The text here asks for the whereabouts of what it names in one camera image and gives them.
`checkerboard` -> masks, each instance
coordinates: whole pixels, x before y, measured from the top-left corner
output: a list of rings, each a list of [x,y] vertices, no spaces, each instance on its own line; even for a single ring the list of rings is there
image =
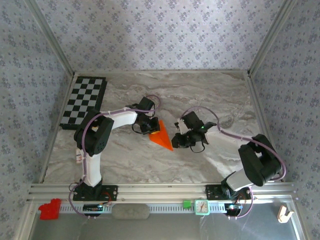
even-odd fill
[[[60,122],[62,129],[76,130],[88,110],[100,111],[106,86],[105,77],[78,76]]]

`marble surface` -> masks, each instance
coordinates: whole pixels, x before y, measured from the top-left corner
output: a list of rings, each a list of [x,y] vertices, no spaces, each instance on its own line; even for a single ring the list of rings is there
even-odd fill
[[[239,134],[256,135],[258,123],[242,74],[223,72],[113,73],[108,80],[101,111],[112,111],[138,103],[143,96],[161,97],[156,115],[164,121],[169,137],[184,110],[205,106],[217,113],[223,128]],[[197,110],[203,122],[215,121],[206,111]],[[82,174],[76,164],[74,131],[60,129],[50,156],[45,183],[71,183]],[[131,126],[112,131],[101,154],[104,183],[220,182],[242,168],[240,158],[229,157],[225,149],[207,146],[202,153],[188,149],[169,151],[136,134]]]

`red object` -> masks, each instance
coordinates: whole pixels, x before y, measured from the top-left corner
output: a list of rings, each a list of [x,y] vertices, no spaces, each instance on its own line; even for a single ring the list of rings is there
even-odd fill
[[[41,220],[53,220],[58,219],[61,206],[61,199],[51,199],[50,203],[41,205],[38,209],[41,211]]]

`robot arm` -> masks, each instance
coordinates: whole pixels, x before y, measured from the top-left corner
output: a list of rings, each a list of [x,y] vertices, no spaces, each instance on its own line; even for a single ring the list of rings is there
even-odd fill
[[[89,187],[95,187],[102,182],[100,173],[100,159],[101,152],[107,145],[111,130],[119,128],[124,125],[140,126],[141,134],[150,134],[160,130],[159,122],[157,117],[147,116],[145,113],[137,111],[128,111],[129,109],[135,108],[139,110],[149,111],[154,107],[153,101],[144,97],[139,104],[133,104],[131,106],[124,107],[123,109],[114,111],[113,114],[102,115],[98,117],[89,127],[86,132],[84,143],[85,151],[87,152],[86,161],[82,161],[82,176],[85,174],[86,178],[84,183]],[[77,147],[83,157],[84,151],[82,148],[82,137],[84,129],[88,122],[96,115],[100,114],[99,111],[91,109],[81,125],[74,134],[74,140],[77,142]]]
[[[221,182],[223,194],[229,199],[236,195],[237,191],[250,185],[263,186],[281,170],[281,164],[271,152],[250,141],[231,138],[221,133],[215,123],[204,124],[193,111],[178,119],[175,125],[180,133],[176,133],[172,139],[174,148],[192,149],[196,143],[201,142],[203,147],[205,147],[204,144],[216,145],[240,156],[243,169],[233,172]],[[273,149],[271,143],[262,134],[255,137],[242,137],[253,139]]]

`aluminum rail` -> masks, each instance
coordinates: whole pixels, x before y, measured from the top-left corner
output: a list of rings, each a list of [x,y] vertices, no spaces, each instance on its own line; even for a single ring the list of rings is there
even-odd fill
[[[183,200],[206,199],[206,185],[220,183],[115,183],[118,186],[117,204],[173,204]],[[294,185],[291,182],[269,182],[263,187],[252,186],[254,203],[272,203],[279,201],[288,203],[297,198]],[[49,203],[51,199],[59,198],[68,202],[68,184],[33,184],[27,196],[27,203]],[[231,200],[211,200],[211,203],[231,203]]]

